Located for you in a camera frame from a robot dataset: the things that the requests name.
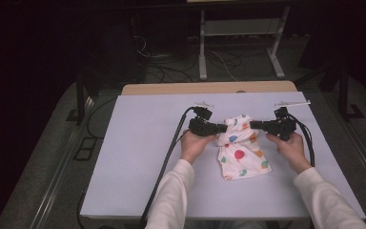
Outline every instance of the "white cloth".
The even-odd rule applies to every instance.
[[[311,214],[316,229],[364,229],[366,224],[337,188],[323,179],[316,168],[298,175],[294,184]]]
[[[181,229],[184,227],[187,193],[193,184],[194,170],[186,160],[179,159],[173,170],[161,180],[152,204],[146,228]],[[316,229],[366,228],[364,221],[350,207],[335,186],[325,181],[315,168],[295,178]]]
[[[256,177],[272,171],[257,143],[258,130],[251,129],[253,119],[241,115],[225,119],[226,133],[218,137],[218,160],[226,180]]]

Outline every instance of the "gray floor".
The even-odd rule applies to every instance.
[[[232,39],[209,40],[206,52],[208,81],[234,81],[234,78],[238,81],[276,80],[265,52],[271,41],[271,38],[259,37],[241,38],[240,42]],[[307,37],[282,40],[277,56],[286,79],[297,80],[309,71],[297,67],[307,42]],[[241,55],[241,58],[227,51]],[[148,68],[145,83],[197,82],[197,56],[197,51],[190,51],[185,56],[151,58],[152,67]],[[220,58],[226,61],[226,66],[218,61]],[[165,70],[160,66],[174,70]],[[365,118],[352,119],[348,123],[336,111],[337,89],[322,93],[317,87],[320,78],[318,76],[306,82],[298,90],[312,101],[311,109],[316,121],[366,214],[366,91],[358,82],[350,80],[349,101],[361,109]],[[84,137],[105,135],[112,107],[119,94],[117,90],[105,91],[89,99],[87,118],[80,126],[75,126],[74,122],[66,121],[69,111],[76,108],[74,85],[64,93],[0,218],[0,228],[80,228],[76,214],[78,202],[89,185],[102,140],[97,139],[90,160],[72,158],[77,152],[81,157],[86,156],[87,151],[79,151]],[[86,139],[83,146],[89,145],[92,141]],[[101,225],[129,228],[135,224],[133,220],[80,219],[80,222],[84,228],[99,228]],[[288,221],[280,224],[284,228]],[[309,223],[307,219],[296,220],[288,228],[309,228]]]

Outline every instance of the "white table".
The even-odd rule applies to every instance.
[[[259,120],[273,120],[275,103],[305,101],[305,97],[297,92],[119,96],[81,215],[101,219],[138,219],[150,197],[180,116],[194,102],[202,101],[214,105],[210,121],[222,123],[226,117],[242,114]],[[365,218],[310,108],[291,107],[289,112],[312,132],[317,170]],[[188,127],[192,117],[194,114],[189,113],[183,129]],[[273,171],[241,180],[224,180],[217,161],[216,144],[207,146],[193,166],[196,177],[188,196],[188,218],[299,219],[309,216],[293,185],[295,173],[263,132],[258,139]],[[166,172],[171,170],[179,155],[180,147],[177,145]]]

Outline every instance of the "patterned cloth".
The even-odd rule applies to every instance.
[[[226,180],[255,177],[272,171],[257,143],[258,130],[251,129],[248,115],[225,119],[228,126],[217,140],[218,160]]]

